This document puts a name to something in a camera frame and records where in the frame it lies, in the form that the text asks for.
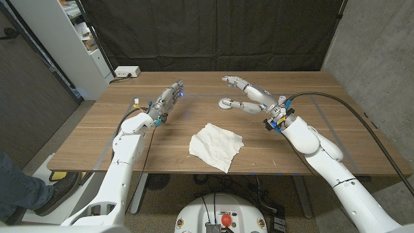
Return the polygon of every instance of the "jeans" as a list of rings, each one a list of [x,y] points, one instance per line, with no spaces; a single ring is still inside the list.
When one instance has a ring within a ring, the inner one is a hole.
[[[0,221],[6,221],[17,206],[37,210],[52,197],[53,186],[25,175],[0,150]]]

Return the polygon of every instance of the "black cable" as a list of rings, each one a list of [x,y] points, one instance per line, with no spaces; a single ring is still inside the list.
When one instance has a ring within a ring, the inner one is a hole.
[[[154,129],[153,134],[152,134],[152,136],[151,136],[151,140],[149,141],[149,147],[148,147],[148,151],[147,151],[147,157],[145,158],[145,161],[144,161],[144,166],[142,167],[141,176],[142,176],[142,174],[143,174],[143,172],[144,172],[145,165],[147,164],[148,155],[149,155],[149,149],[151,148],[151,144],[152,144],[153,137],[154,137],[154,132],[155,132],[155,130],[156,130],[156,129],[157,129],[157,128],[155,128],[155,129]],[[128,206],[127,206],[127,208],[125,209],[125,214],[127,213],[128,208],[129,208],[129,206],[131,205],[131,203],[132,203],[132,200],[133,200],[133,199],[134,199],[134,198],[131,198],[131,200],[129,201]]]
[[[308,91],[308,92],[302,92],[302,93],[297,93],[292,95],[291,97],[289,97],[290,101],[293,101],[293,99],[295,99],[298,96],[301,95],[308,95],[308,94],[315,94],[315,95],[319,95],[319,96],[324,96],[327,98],[331,98],[333,100],[338,101],[339,103],[341,103],[342,105],[344,105],[346,108],[348,108],[348,110],[350,110],[354,116],[357,117],[357,119],[365,126],[365,128],[368,130],[369,134],[371,134],[371,136],[374,138],[375,142],[378,144],[378,146],[380,147],[382,153],[384,153],[384,155],[387,157],[389,163],[392,165],[392,167],[394,168],[394,170],[397,172],[398,176],[401,178],[402,182],[407,186],[408,190],[411,192],[411,194],[414,197],[414,189],[413,187],[410,185],[410,183],[407,181],[407,179],[404,177],[404,174],[402,174],[400,168],[397,166],[397,164],[394,162],[393,158],[389,155],[387,149],[384,147],[384,145],[381,143],[380,139],[375,135],[374,131],[369,127],[369,125],[367,124],[367,122],[349,105],[347,104],[347,102],[341,100],[340,98],[330,95],[330,94],[326,94],[326,93],[319,93],[319,92],[314,92],[314,91]]]
[[[214,197],[213,197],[213,205],[214,205],[214,224],[217,224],[217,220],[215,218],[215,193],[214,193]]]
[[[205,178],[203,179],[199,179],[199,176],[202,176],[203,174],[194,174],[193,175],[193,181],[198,184],[198,185],[202,185],[207,183],[208,180],[208,175],[205,175]]]
[[[245,178],[247,180],[247,182],[250,183],[250,180],[245,175],[241,175],[241,177]]]
[[[274,213],[276,213],[278,210],[276,208],[272,208],[266,204],[264,204],[264,202],[262,202],[261,198],[260,198],[260,183],[259,183],[259,177],[256,175],[256,180],[257,180],[257,196],[259,198],[260,203],[265,206],[266,208],[273,210]]]
[[[207,209],[206,201],[204,200],[204,197],[203,196],[201,196],[201,199],[202,199],[202,201],[204,203],[204,206],[206,207],[208,222],[211,224],[212,222],[210,221],[210,215],[208,215],[208,209]]]
[[[119,79],[117,79],[117,80],[112,80],[112,81],[110,81],[109,82],[109,84],[111,84],[111,83],[115,83],[115,82],[119,82],[120,80],[125,80],[125,79],[127,79],[127,78],[130,78],[132,76],[132,74],[131,73],[128,73],[128,75],[126,76],[126,77],[123,77],[123,78],[119,78]]]
[[[342,209],[341,206],[338,206],[338,208],[342,211],[342,213],[344,214],[344,216],[352,223],[352,225],[354,225],[354,227],[356,228],[355,223],[352,221],[352,219],[349,217],[349,215],[347,213],[345,213],[345,211]]]
[[[312,175],[315,175],[312,170],[308,167],[308,163],[303,161],[302,157],[298,154],[298,152],[296,152],[295,147],[292,145],[292,143],[290,142],[290,140],[284,135],[284,138],[286,139],[286,141],[289,143],[290,147],[292,148],[293,152],[299,157],[300,161],[302,161],[302,163],[308,168],[308,170],[311,172]]]
[[[143,108],[141,108],[141,107],[137,107],[137,108],[135,108],[135,109],[132,109],[129,113],[127,113],[122,119],[121,119],[121,121],[119,122],[119,124],[118,124],[118,127],[116,127],[116,131],[115,131],[115,137],[118,135],[118,133],[119,133],[119,130],[121,129],[121,125],[122,125],[122,123],[125,121],[125,119],[129,116],[129,115],[131,115],[132,113],[134,113],[135,111],[138,111],[138,110],[147,110],[147,108],[146,107],[143,107]],[[112,148],[112,158],[111,158],[111,160],[113,160],[114,159],[114,155],[115,155],[115,152],[114,152],[114,149]]]
[[[218,180],[222,180],[224,177],[219,177],[218,175],[211,175],[212,177],[214,177],[214,178],[216,178],[216,179],[218,179]],[[241,187],[242,189],[243,189],[243,191],[245,191],[245,193],[246,194],[248,194],[248,196],[251,198],[251,199],[253,199],[254,200],[254,202],[256,202],[256,206],[260,209],[260,211],[262,212],[263,211],[263,209],[261,208],[261,205],[260,205],[260,203],[258,202],[258,200],[256,200],[256,197],[254,196],[254,195],[252,195],[252,193],[253,193],[253,191],[251,191],[251,190],[247,190],[243,185],[241,185],[240,183],[238,183],[238,182],[235,182],[235,181],[233,181],[233,180],[229,180],[229,181],[232,181],[232,184],[236,184],[236,185],[238,185],[239,187]],[[210,187],[210,180],[208,180],[208,184],[209,184],[209,188],[210,188],[210,191],[211,192],[213,192],[213,190],[212,190],[212,188]],[[236,194],[237,193],[237,195],[241,195],[240,194],[240,192],[235,192],[233,189],[231,189],[230,187],[228,187],[228,186],[225,186],[225,185],[223,185],[224,187],[225,187],[225,189],[223,189],[223,190],[231,190],[234,194]]]

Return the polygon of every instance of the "table leg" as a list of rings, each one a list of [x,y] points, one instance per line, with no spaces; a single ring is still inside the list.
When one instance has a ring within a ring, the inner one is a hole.
[[[303,215],[310,219],[313,217],[311,202],[309,201],[309,196],[306,191],[305,182],[303,180],[303,176],[301,175],[294,175],[293,182],[295,183],[296,192],[298,193],[300,204],[302,206]]]
[[[137,214],[140,210],[141,201],[144,197],[145,191],[145,184],[147,183],[148,173],[142,173],[140,176],[140,180],[138,182],[138,186],[136,187],[134,197],[132,199],[131,204],[131,214]]]

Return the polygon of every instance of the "shoe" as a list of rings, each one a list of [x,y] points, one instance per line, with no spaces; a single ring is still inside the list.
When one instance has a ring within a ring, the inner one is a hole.
[[[80,178],[80,172],[68,172],[63,179],[53,184],[53,194],[49,201],[34,212],[39,216],[50,214],[76,190]]]
[[[25,213],[25,208],[17,206],[14,213],[5,221],[5,223],[9,226],[16,225],[21,222]]]

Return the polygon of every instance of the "wire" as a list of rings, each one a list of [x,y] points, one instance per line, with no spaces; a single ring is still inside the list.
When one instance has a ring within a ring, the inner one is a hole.
[[[245,175],[241,175],[241,177],[245,178],[246,181],[250,183],[250,180]]]
[[[241,187],[241,188],[243,189],[243,191],[245,191],[245,193],[246,193],[246,194],[248,194],[248,197],[249,197],[249,198],[253,199],[253,200],[254,200],[254,202],[256,202],[256,206],[258,207],[258,209],[260,209],[260,211],[261,211],[261,212],[263,211],[263,209],[261,208],[260,202],[256,199],[256,197],[255,197],[254,195],[252,195],[252,192],[253,192],[253,191],[251,191],[251,190],[247,190],[247,189],[246,189],[243,185],[241,185],[240,183],[235,182],[235,181],[233,181],[232,179],[227,179],[227,178],[225,178],[224,176],[223,176],[223,177],[219,177],[218,175],[210,175],[210,176],[212,176],[212,177],[214,177],[214,178],[216,178],[216,179],[218,179],[218,180],[220,180],[220,181],[222,181],[223,179],[225,179],[225,180],[228,180],[228,181],[232,182],[231,184],[236,184],[236,185],[238,185],[238,187]],[[210,191],[211,191],[211,192],[213,192],[212,188],[210,187],[210,180],[208,180],[208,184],[209,184]],[[223,182],[221,182],[221,184],[225,187],[225,189],[223,189],[223,190],[230,190],[230,191],[232,191],[232,193],[233,193],[233,194],[241,195],[241,193],[240,193],[240,192],[236,192],[235,190],[233,190],[233,189],[231,188],[231,185],[230,185],[230,186],[228,186],[228,185],[224,185],[224,184],[223,184]]]
[[[268,206],[268,205],[266,205],[266,204],[264,204],[262,201],[261,201],[261,198],[260,198],[260,183],[259,183],[259,177],[256,175],[256,180],[257,180],[257,196],[259,197],[259,201],[260,201],[260,203],[264,206],[264,207],[266,207],[266,208],[268,208],[268,209],[271,209],[271,210],[273,210],[275,213],[278,211],[278,210],[276,210],[275,208],[272,208],[272,207],[270,207],[270,206]]]
[[[148,110],[148,108],[146,108],[146,107],[143,107],[143,108],[137,107],[137,108],[135,108],[135,109],[132,109],[129,113],[127,113],[127,114],[126,114],[126,115],[125,115],[125,116],[121,119],[121,121],[119,122],[118,127],[116,127],[115,136],[117,136],[117,135],[118,135],[119,130],[121,129],[121,125],[122,125],[122,123],[125,121],[125,119],[126,119],[129,115],[131,115],[132,113],[134,113],[135,111],[138,111],[138,110]],[[113,160],[113,159],[114,159],[114,155],[115,155],[114,148],[112,148],[112,158],[111,158],[111,160]]]
[[[282,134],[283,136],[284,136],[284,138],[286,139],[286,141],[289,143],[289,145],[290,145],[290,147],[292,148],[292,150],[293,150],[293,152],[299,157],[299,159],[300,159],[300,161],[302,161],[302,163],[307,167],[307,169],[311,172],[311,174],[313,174],[313,175],[315,175],[314,173],[313,173],[313,171],[308,167],[308,163],[307,162],[305,162],[305,161],[303,161],[303,159],[302,159],[302,157],[298,154],[298,152],[296,152],[296,150],[295,150],[295,147],[293,146],[293,144],[290,142],[290,140],[284,135],[284,134]]]
[[[289,97],[290,101],[293,101],[293,99],[295,99],[298,96],[301,95],[308,95],[308,94],[315,94],[315,95],[319,95],[319,96],[324,96],[327,98],[331,98],[333,100],[338,101],[339,103],[341,103],[342,105],[344,105],[346,108],[348,108],[348,110],[350,110],[354,116],[357,117],[357,119],[365,126],[365,128],[368,130],[369,134],[371,134],[371,136],[374,138],[375,142],[378,144],[378,146],[380,147],[382,153],[384,153],[384,155],[387,157],[389,163],[392,165],[392,167],[394,168],[394,170],[397,172],[398,176],[401,178],[402,182],[406,185],[406,187],[408,188],[408,190],[411,192],[411,194],[414,197],[414,189],[413,187],[410,185],[410,183],[407,181],[407,179],[404,177],[404,174],[402,174],[400,168],[397,166],[397,164],[394,162],[393,158],[389,155],[387,149],[384,147],[384,145],[381,143],[380,139],[376,136],[376,134],[374,133],[374,131],[369,127],[369,125],[367,124],[367,122],[349,105],[347,104],[347,102],[343,101],[342,99],[330,95],[330,94],[326,94],[326,93],[319,93],[319,92],[314,92],[314,91],[308,91],[308,92],[302,92],[302,93],[297,93],[292,95],[291,97]]]
[[[157,129],[157,128],[155,128],[155,129],[154,129],[153,134],[152,134],[152,136],[151,136],[151,140],[149,141],[149,147],[148,147],[148,151],[147,151],[147,156],[146,156],[145,161],[144,161],[144,166],[142,167],[142,170],[141,170],[141,176],[142,176],[142,174],[143,174],[143,172],[144,172],[145,165],[147,164],[148,155],[149,155],[149,149],[151,148],[152,141],[153,141],[153,137],[154,137],[154,132],[155,132],[155,130],[156,130],[156,129]],[[127,206],[127,208],[125,209],[125,214],[127,213],[128,208],[129,208],[129,206],[131,205],[131,203],[132,203],[132,200],[133,200],[133,199],[134,199],[134,198],[131,198],[131,200],[129,201],[128,206]]]
[[[217,224],[217,220],[215,218],[215,193],[214,193],[214,198],[213,198],[213,205],[214,205],[214,224]]]
[[[349,215],[345,212],[345,210],[343,210],[343,208],[341,206],[338,205],[338,208],[342,211],[342,213],[344,214],[344,216],[352,223],[352,225],[354,225],[354,227],[356,228],[355,223],[352,221],[352,219],[349,217]]]
[[[123,77],[123,78],[120,78],[120,79],[117,79],[117,80],[114,79],[114,80],[110,81],[109,83],[119,82],[121,80],[125,80],[127,78],[130,78],[131,76],[132,76],[132,74],[131,73],[128,73],[128,75],[126,77]]]
[[[201,199],[204,203],[204,206],[206,207],[206,212],[207,212],[207,216],[208,216],[208,222],[211,224],[212,222],[210,221],[210,215],[208,215],[208,209],[207,209],[207,205],[206,205],[206,201],[204,200],[204,197],[201,196]]]

